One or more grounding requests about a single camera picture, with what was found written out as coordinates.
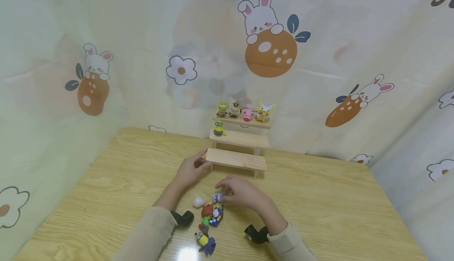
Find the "fabric backdrop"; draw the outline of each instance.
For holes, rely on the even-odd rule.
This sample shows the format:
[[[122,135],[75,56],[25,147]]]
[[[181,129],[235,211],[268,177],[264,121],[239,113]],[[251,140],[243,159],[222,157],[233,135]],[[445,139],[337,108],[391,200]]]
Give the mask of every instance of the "fabric backdrop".
[[[367,165],[428,258],[453,255],[453,0],[0,1],[8,259],[121,127],[207,137],[220,102],[259,100],[270,130],[228,129]]]

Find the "shelf tier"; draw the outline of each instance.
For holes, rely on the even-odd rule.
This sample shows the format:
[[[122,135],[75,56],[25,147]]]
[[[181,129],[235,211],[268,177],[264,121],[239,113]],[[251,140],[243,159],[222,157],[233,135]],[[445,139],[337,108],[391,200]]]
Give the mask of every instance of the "shelf tier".
[[[259,127],[259,128],[265,128],[265,129],[271,128],[271,123],[269,121],[266,121],[266,122],[257,121],[254,117],[254,118],[252,118],[251,121],[248,122],[248,121],[243,120],[243,118],[241,117],[241,114],[238,115],[237,118],[233,118],[233,117],[218,117],[215,113],[213,116],[213,120],[221,120],[222,122],[239,124],[242,126]]]
[[[269,148],[268,138],[266,136],[236,132],[231,130],[225,130],[225,132],[225,136],[216,136],[213,133],[213,129],[211,129],[210,140],[217,143],[224,143],[247,148]]]
[[[208,148],[206,160],[214,165],[253,170],[254,177],[257,177],[258,172],[266,171],[266,160],[261,156]]]

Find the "left hand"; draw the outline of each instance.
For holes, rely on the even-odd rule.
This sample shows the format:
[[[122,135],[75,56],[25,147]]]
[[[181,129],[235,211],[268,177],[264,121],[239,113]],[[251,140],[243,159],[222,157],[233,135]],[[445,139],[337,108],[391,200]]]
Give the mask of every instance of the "left hand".
[[[211,168],[212,163],[202,158],[207,150],[208,148],[198,152],[194,156],[185,158],[181,163],[173,182],[186,188],[197,181],[204,171]]]

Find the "wooden table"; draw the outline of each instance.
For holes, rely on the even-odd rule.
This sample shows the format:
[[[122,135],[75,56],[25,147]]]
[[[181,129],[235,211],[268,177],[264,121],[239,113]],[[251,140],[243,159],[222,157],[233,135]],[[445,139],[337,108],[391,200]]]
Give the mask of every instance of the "wooden table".
[[[123,129],[15,260],[110,260],[181,160],[208,146],[208,139]],[[215,166],[177,211],[191,210],[194,196],[210,198],[215,183],[239,174],[275,200],[320,261],[426,260],[364,165],[274,150],[265,156],[264,177],[255,179],[250,171]],[[254,245],[243,232],[258,216],[235,207],[226,207],[224,220],[210,229],[217,246],[205,257],[194,239],[200,211],[192,211],[196,219],[189,229],[175,230],[161,260],[272,260],[266,245]]]

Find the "black object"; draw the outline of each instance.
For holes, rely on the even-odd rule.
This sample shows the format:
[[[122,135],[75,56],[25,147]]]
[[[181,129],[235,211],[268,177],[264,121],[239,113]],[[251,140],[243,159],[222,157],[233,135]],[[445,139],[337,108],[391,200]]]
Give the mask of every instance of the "black object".
[[[175,218],[179,226],[184,226],[185,228],[191,225],[194,220],[194,214],[191,211],[186,211],[183,215],[180,215],[175,211],[171,211],[171,215]]]
[[[264,226],[260,231],[257,231],[253,225],[249,225],[244,233],[247,235],[249,240],[256,244],[268,243],[268,229]]]

